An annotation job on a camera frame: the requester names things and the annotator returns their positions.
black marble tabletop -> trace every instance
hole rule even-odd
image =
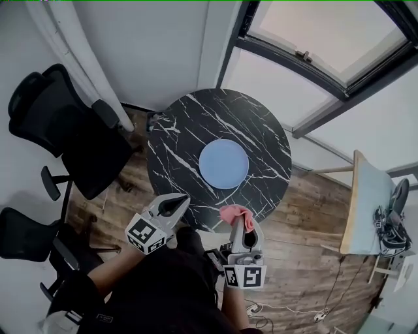
[[[199,172],[201,151],[218,138],[233,140],[248,155],[248,175],[233,189],[216,189]],[[224,205],[245,206],[261,222],[280,203],[291,176],[289,142],[278,120],[260,102],[228,89],[203,89],[174,102],[155,124],[148,146],[155,193],[190,195],[183,220],[210,232],[231,230],[219,217]]]

pink cloth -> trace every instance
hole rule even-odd
[[[244,215],[244,226],[246,227],[246,233],[254,230],[254,224],[252,221],[253,213],[241,205],[226,205],[219,209],[221,219],[232,225],[235,217]]]

blue plate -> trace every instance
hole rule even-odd
[[[247,176],[248,156],[236,142],[217,139],[202,150],[199,169],[211,186],[218,189],[235,188]]]

wooden floor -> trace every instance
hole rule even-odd
[[[92,201],[85,200],[74,188],[69,203],[67,221],[76,229],[80,229],[88,215],[97,217],[91,238],[91,245],[96,247],[124,243],[125,227],[135,212],[140,213],[155,196],[146,169],[146,115],[141,112],[129,114],[136,132],[128,139],[133,145],[142,144],[145,148],[143,153],[133,155],[121,173],[135,188],[126,193],[113,183]],[[258,315],[273,321],[275,333],[317,333],[314,311],[324,308],[340,260],[338,254],[320,247],[320,244],[339,246],[346,225],[349,195],[350,191],[341,185],[293,168],[283,201],[262,222],[266,238],[267,278],[262,290],[246,291],[246,298],[272,306],[288,306],[296,311],[311,311],[295,314],[287,309],[264,307]],[[227,235],[208,232],[202,232],[201,236],[207,248],[218,247],[227,240]],[[346,256],[327,307],[331,309],[339,302],[363,260],[363,256]],[[371,256],[362,265],[342,302],[325,319],[327,327],[337,326],[346,333],[356,333],[370,308],[371,299],[382,284],[381,275],[375,275],[371,284],[366,282],[374,260]],[[252,318],[251,322],[255,325],[258,320]],[[265,326],[263,331],[271,333],[272,326]]]

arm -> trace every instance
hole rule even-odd
[[[134,246],[126,245],[120,254],[96,267],[88,277],[96,285],[99,293],[106,297],[113,286],[145,257]]]
[[[237,328],[237,330],[249,327],[249,319],[244,303],[244,292],[240,289],[223,287],[222,313]]]

